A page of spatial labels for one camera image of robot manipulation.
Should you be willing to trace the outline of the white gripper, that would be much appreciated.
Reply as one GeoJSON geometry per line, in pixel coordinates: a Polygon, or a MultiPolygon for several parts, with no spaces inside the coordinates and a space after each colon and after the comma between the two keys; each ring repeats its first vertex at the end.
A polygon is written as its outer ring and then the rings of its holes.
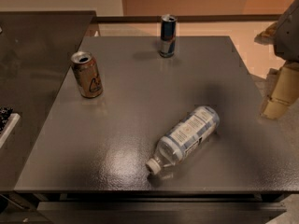
{"type": "Polygon", "coordinates": [[[281,118],[299,98],[299,0],[294,0],[254,42],[273,45],[275,54],[285,61],[278,70],[271,68],[265,82],[260,114],[267,119],[281,118]]]}

